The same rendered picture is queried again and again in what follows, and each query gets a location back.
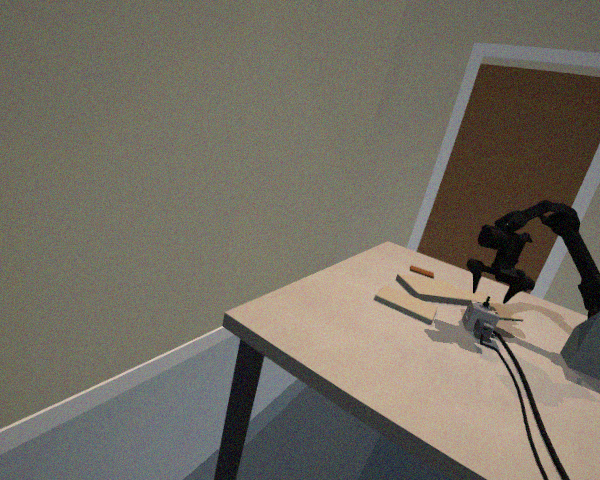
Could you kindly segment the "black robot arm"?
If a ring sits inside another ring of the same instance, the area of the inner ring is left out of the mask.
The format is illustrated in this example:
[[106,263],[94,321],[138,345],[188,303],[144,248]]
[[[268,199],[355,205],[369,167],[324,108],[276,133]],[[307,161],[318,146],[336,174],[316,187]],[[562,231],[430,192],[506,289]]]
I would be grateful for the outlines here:
[[[555,213],[548,217],[545,216],[544,213],[549,211]],[[591,318],[600,312],[600,272],[579,233],[580,220],[577,217],[577,211],[572,207],[564,203],[543,200],[528,209],[510,211],[495,221],[495,226],[483,225],[478,243],[485,248],[519,256],[526,242],[533,243],[533,240],[529,233],[519,234],[514,231],[523,228],[528,221],[537,216],[542,224],[550,227],[553,232],[563,238],[581,275],[581,283],[578,288],[585,309],[589,311],[588,319]],[[503,262],[504,258],[500,258],[491,266],[491,272],[494,272],[495,279],[508,283],[508,285],[512,285],[514,281],[521,283],[525,271],[515,269],[516,262],[511,261],[508,264]]]

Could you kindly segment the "orange rectangular block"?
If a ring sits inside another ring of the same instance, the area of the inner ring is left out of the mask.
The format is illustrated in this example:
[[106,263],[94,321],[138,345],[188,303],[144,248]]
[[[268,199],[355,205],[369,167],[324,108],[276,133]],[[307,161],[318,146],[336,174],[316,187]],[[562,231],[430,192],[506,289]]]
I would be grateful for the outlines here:
[[425,270],[422,270],[422,269],[416,268],[416,267],[414,267],[414,266],[411,266],[411,267],[410,267],[410,271],[412,271],[412,272],[415,272],[415,273],[417,273],[417,274],[420,274],[420,275],[422,274],[422,275],[425,275],[425,276],[428,276],[428,277],[434,278],[434,272],[431,272],[431,271],[425,271]]

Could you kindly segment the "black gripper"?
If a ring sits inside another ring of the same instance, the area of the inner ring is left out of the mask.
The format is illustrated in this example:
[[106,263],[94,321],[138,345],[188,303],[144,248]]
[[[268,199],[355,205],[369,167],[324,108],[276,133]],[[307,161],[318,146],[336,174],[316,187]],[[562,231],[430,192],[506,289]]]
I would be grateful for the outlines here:
[[[518,264],[519,256],[517,256],[517,255],[505,253],[505,252],[502,252],[501,250],[497,251],[496,254],[497,255],[496,255],[493,263],[495,261],[497,261],[500,257],[502,257],[502,258],[504,258],[503,262],[505,262],[505,263],[510,264],[510,262],[513,261]],[[492,263],[492,265],[493,265],[493,263]],[[471,258],[468,260],[467,267],[470,270],[470,272],[473,274],[473,293],[475,293],[476,290],[478,289],[479,279],[482,277],[482,275],[480,274],[481,272],[484,271],[484,272],[490,273],[492,275],[495,275],[494,272],[491,272],[491,267],[485,266],[482,261],[474,259],[474,258]],[[511,299],[514,295],[518,294],[519,292],[533,290],[534,287],[535,287],[535,282],[531,279],[531,277],[524,275],[524,279],[521,283],[515,281],[515,282],[513,282],[512,285],[509,286],[503,303],[505,304],[509,299]]]

